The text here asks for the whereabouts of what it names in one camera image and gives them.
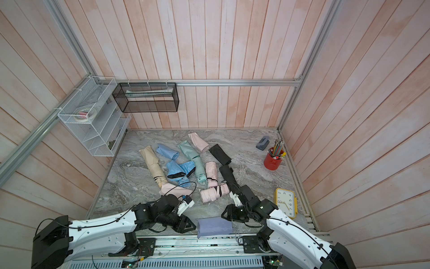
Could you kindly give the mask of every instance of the red pencil cup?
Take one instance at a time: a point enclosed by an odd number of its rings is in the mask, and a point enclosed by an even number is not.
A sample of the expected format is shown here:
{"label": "red pencil cup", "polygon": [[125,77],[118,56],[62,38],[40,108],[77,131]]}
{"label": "red pencil cup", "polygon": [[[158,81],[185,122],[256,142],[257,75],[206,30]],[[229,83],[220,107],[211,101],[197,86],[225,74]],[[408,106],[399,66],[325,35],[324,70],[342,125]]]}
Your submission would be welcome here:
{"label": "red pencil cup", "polygon": [[269,170],[276,170],[278,169],[279,165],[281,164],[282,159],[273,159],[272,156],[270,155],[270,153],[267,153],[266,159],[264,160],[264,166],[269,169]]}

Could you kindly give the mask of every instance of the light blue umbrella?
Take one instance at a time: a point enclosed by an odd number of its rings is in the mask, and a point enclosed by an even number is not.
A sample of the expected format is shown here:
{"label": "light blue umbrella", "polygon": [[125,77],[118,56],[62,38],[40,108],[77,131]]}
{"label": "light blue umbrella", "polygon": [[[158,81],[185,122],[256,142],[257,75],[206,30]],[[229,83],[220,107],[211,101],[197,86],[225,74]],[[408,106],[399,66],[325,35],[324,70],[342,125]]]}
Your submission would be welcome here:
{"label": "light blue umbrella", "polygon": [[179,152],[176,152],[163,144],[158,144],[157,153],[163,155],[170,160],[176,160],[179,157]]}
{"label": "light blue umbrella", "polygon": [[166,167],[169,170],[167,175],[168,179],[176,181],[178,184],[183,183],[181,187],[189,187],[191,185],[190,183],[187,184],[187,182],[189,182],[188,177],[191,176],[196,169],[193,161],[184,164],[177,164],[175,161],[171,161],[166,164]]}
{"label": "light blue umbrella", "polygon": [[195,173],[199,183],[206,184],[207,178],[205,168],[203,167],[202,160],[200,159],[200,155],[197,153],[197,151],[194,150],[187,140],[179,143],[178,147],[189,160],[194,162],[194,165],[196,166]]}

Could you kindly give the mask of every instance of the clock hand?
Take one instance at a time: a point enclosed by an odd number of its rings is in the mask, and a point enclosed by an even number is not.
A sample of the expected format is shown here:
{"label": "clock hand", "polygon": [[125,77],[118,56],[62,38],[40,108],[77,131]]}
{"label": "clock hand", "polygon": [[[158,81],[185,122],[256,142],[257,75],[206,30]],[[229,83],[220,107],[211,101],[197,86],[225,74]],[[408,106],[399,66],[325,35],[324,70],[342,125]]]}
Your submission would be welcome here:
{"label": "clock hand", "polygon": [[281,201],[280,203],[281,203],[281,204],[285,204],[285,206],[288,208],[288,210],[291,210],[291,209],[288,207],[288,205],[287,205],[287,203],[286,203],[286,202]]}

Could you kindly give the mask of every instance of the yellow alarm clock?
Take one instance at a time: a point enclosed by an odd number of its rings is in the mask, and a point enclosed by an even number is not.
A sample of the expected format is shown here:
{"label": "yellow alarm clock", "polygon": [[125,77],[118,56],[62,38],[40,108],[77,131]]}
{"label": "yellow alarm clock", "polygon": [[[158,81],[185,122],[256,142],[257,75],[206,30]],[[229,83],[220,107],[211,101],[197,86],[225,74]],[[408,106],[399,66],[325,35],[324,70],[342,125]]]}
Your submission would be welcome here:
{"label": "yellow alarm clock", "polygon": [[284,212],[284,215],[290,219],[294,219],[297,210],[297,198],[293,191],[277,188],[275,191],[275,204],[280,210]]}

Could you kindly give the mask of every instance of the marble floor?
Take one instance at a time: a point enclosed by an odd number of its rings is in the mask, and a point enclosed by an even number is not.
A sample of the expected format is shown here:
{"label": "marble floor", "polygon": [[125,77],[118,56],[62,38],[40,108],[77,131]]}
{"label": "marble floor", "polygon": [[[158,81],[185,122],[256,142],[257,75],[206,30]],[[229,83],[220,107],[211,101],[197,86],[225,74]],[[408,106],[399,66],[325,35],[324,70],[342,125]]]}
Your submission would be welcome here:
{"label": "marble floor", "polygon": [[[269,199],[273,201],[274,191],[276,188],[283,188],[295,191],[290,170],[285,161],[276,171],[270,171],[263,165],[267,151],[261,151],[255,147],[256,143],[263,137],[269,136],[270,144],[275,138],[278,138],[278,132],[271,129],[253,129],[253,130],[161,130],[161,131],[130,131],[126,134],[124,141],[119,149],[117,158],[113,164],[112,170],[103,185],[98,201],[95,204],[91,218],[107,216],[119,213],[129,209],[132,205],[154,201],[160,198],[159,187],[154,182],[147,165],[144,162],[139,150],[151,145],[152,149],[157,148],[157,143],[164,144],[180,152],[177,144],[189,139],[189,133],[196,132],[203,140],[207,141],[210,146],[219,144],[225,153],[232,158],[230,167],[233,168],[233,174],[240,185],[247,184],[260,199]],[[169,159],[156,153],[160,159],[160,166],[167,175],[166,164]],[[202,162],[205,164],[209,161],[218,161],[209,151],[202,153]],[[180,152],[180,157],[176,160],[181,164],[186,161],[186,157]],[[194,175],[191,181],[197,181]],[[222,176],[218,172],[218,181],[221,182]],[[209,204],[203,204],[199,191],[204,188],[203,185],[197,184],[196,191],[192,194],[195,205],[188,208],[184,215],[188,216],[196,225],[196,219],[220,216],[228,204],[233,200],[228,196],[223,196]],[[306,219],[303,216],[303,207],[298,202],[299,215],[295,221],[305,225]],[[250,221],[249,225],[258,226],[258,223]],[[246,227],[241,223],[233,223],[233,227],[239,233],[256,233],[259,229]],[[161,225],[156,224],[153,229],[162,230]],[[137,235],[154,234],[149,230],[138,231]],[[172,229],[157,235],[176,234]]]}

